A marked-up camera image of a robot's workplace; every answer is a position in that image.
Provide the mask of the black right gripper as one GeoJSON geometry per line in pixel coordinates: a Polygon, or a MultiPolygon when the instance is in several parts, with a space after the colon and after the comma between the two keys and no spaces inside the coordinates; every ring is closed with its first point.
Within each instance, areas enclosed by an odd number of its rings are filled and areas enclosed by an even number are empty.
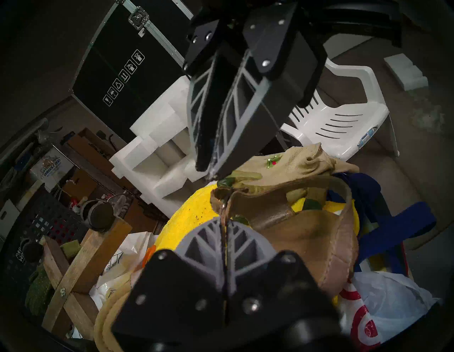
{"type": "Polygon", "coordinates": [[[198,11],[200,23],[220,18],[241,23],[247,16],[246,49],[220,110],[210,180],[228,176],[256,155],[294,107],[309,104],[326,61],[312,29],[322,43],[351,34],[402,47],[397,1],[201,1],[198,11]]]}

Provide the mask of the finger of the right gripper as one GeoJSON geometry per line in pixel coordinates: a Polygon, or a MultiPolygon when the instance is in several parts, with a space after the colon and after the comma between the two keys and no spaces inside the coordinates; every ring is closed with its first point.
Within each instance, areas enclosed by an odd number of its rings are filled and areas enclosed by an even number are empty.
{"type": "Polygon", "coordinates": [[[220,20],[194,29],[184,62],[190,78],[187,96],[187,127],[197,172],[206,172],[214,150],[214,140],[223,99],[225,72],[219,66],[224,30],[220,20]]]}

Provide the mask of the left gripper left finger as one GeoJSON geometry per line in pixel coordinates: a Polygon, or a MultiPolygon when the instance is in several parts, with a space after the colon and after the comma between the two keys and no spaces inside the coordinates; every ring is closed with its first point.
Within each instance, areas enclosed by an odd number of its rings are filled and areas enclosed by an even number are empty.
{"type": "Polygon", "coordinates": [[[112,325],[117,341],[187,341],[225,323],[219,218],[190,231],[174,250],[157,250],[112,325]]]}

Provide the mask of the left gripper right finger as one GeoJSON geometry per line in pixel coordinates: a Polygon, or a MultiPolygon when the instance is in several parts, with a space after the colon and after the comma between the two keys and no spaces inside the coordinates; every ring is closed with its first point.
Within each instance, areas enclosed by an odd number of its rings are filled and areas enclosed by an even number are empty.
{"type": "Polygon", "coordinates": [[[302,258],[252,228],[225,226],[225,327],[337,326],[337,312],[302,258]]]}

